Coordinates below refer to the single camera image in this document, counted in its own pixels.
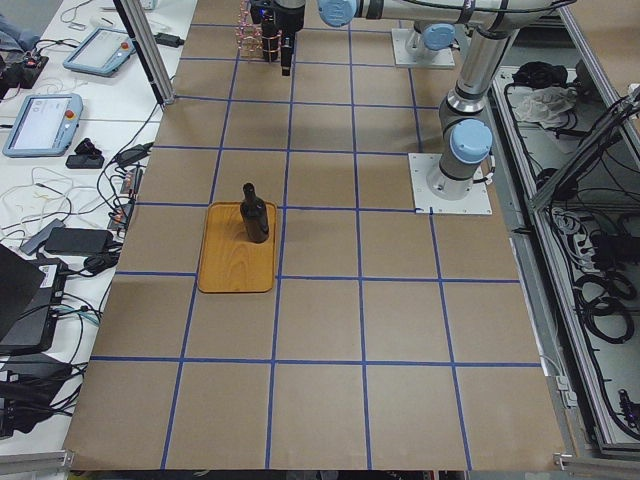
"orange wooden tray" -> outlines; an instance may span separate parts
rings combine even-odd
[[[261,293],[273,288],[277,209],[273,203],[265,203],[269,238],[264,243],[249,240],[239,202],[216,202],[209,206],[200,252],[201,292]]]

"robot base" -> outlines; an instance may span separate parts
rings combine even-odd
[[[410,153],[411,185],[416,213],[454,214],[454,215],[491,215],[491,203],[484,183],[474,183],[469,194],[461,200],[445,200],[431,191],[427,184],[427,175],[438,168],[440,154]],[[473,178],[482,178],[480,168]]]
[[[432,68],[439,70],[451,70],[455,68],[456,62],[450,48],[440,50],[434,56],[424,56],[415,58],[407,52],[405,44],[412,30],[406,28],[392,28],[393,53],[398,67]]]

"bottle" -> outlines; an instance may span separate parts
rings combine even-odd
[[[242,190],[244,191],[244,200],[240,204],[240,215],[242,215],[244,228],[249,240],[254,243],[262,243],[269,238],[267,206],[261,198],[256,196],[252,183],[245,183]]]

